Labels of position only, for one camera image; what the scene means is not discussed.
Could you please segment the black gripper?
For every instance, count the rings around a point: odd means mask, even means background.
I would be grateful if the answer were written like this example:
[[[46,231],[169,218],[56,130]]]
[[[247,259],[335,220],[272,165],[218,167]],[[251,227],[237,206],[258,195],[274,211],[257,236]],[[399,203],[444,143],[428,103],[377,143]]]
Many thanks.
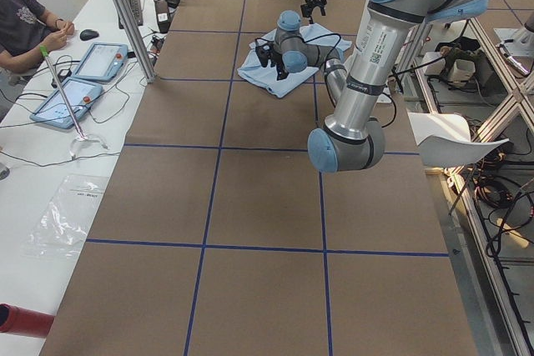
[[[304,18],[308,18],[310,24],[314,23],[313,11],[318,8],[322,16],[326,15],[325,11],[326,0],[305,0],[305,3],[300,7]]]
[[[282,58],[282,54],[275,50],[273,45],[267,46],[268,50],[268,60],[270,61],[270,66],[276,68],[277,81],[285,80],[289,73],[285,70],[285,64]]]

